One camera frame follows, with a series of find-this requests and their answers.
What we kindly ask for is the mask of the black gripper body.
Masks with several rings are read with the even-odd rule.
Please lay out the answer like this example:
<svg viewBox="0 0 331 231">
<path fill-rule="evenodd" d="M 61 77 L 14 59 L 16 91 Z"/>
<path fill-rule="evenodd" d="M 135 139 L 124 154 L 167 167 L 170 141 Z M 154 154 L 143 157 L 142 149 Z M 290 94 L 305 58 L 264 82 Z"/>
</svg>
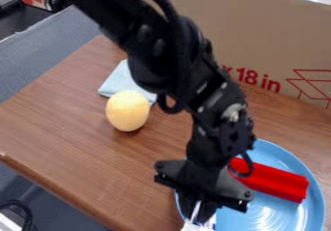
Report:
<svg viewBox="0 0 331 231">
<path fill-rule="evenodd" d="M 246 154 L 254 138 L 226 139 L 193 137 L 186 146 L 185 159 L 158 160 L 154 181 L 174 191 L 193 192 L 198 201 L 209 200 L 221 207 L 242 213 L 254 193 L 233 176 L 248 177 L 253 171 Z"/>
</svg>

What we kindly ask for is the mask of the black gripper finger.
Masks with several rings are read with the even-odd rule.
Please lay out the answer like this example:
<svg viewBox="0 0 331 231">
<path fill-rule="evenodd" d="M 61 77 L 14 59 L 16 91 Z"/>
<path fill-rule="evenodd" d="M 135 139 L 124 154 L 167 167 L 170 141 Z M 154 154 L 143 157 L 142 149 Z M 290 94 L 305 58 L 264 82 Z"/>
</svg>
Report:
<svg viewBox="0 0 331 231">
<path fill-rule="evenodd" d="M 197 207 L 198 196 L 193 192 L 177 191 L 177 204 L 178 211 L 185 219 L 197 219 Z"/>
<path fill-rule="evenodd" d="M 197 222 L 199 224 L 205 224 L 209 221 L 209 219 L 213 217 L 218 208 L 219 205 L 215 202 L 203 200 L 198 211 Z"/>
</svg>

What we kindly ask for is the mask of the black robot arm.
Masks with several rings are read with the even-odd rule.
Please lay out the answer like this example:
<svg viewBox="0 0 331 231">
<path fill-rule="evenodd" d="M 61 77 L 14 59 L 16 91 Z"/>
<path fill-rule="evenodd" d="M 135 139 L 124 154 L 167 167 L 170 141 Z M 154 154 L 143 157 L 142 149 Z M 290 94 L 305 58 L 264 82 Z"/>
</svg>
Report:
<svg viewBox="0 0 331 231">
<path fill-rule="evenodd" d="M 197 225 L 221 207 L 245 211 L 254 197 L 230 165 L 253 148 L 245 94 L 213 56 L 211 43 L 169 0 L 65 0 L 128 55 L 135 84 L 167 114 L 193 119 L 186 157 L 156 161 L 154 180 L 174 189 L 182 216 Z"/>
</svg>

